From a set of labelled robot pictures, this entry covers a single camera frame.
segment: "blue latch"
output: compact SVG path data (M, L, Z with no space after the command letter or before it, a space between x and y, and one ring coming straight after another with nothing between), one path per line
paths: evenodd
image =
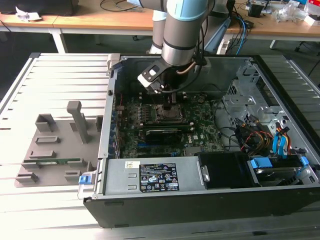
M272 168L272 163L268 157L255 157L251 161L251 165L254 169L257 168Z
M88 176L88 175L80 176L79 184L80 185L90 185L90 184L92 184L91 179L92 179L92 177Z
M307 166L309 164L309 161L305 156L302 156L300 161L302 162L303 166Z

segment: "green circuit board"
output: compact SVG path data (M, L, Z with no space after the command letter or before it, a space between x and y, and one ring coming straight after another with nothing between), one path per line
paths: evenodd
M148 120L157 122L157 119L160 118L157 113L159 104L143 104L132 98L123 106L121 114L118 115L121 158L189 157L199 152L223 151L224 149L213 124L211 102L203 95L189 94L186 100L177 104L176 112L179 112L179 118L187 123L180 124L179 129L187 131L179 133L179 141L174 144L149 144L141 136L142 132L148 131L148 127L142 128L141 123L147 123ZM156 123L153 128L163 129L161 124L157 127ZM167 124L165 127L165 129L175 128L174 124Z

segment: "metal bracket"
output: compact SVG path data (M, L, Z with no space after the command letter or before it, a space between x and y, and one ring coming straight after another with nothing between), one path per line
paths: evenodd
M111 53L108 55L108 59L106 61L106 65L110 70L115 64L119 63L121 60L120 53Z

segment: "white paper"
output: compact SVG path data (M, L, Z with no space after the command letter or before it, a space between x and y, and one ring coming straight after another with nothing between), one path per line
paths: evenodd
M35 20L40 20L42 17L39 16L37 12L25 12L20 10L19 8L15 7L16 10L16 16L24 21L24 22L29 22L29 21L35 21Z

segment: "warning label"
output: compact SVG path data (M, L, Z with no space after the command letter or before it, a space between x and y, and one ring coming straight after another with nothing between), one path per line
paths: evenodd
M140 165L140 191L178 191L179 182L175 163Z

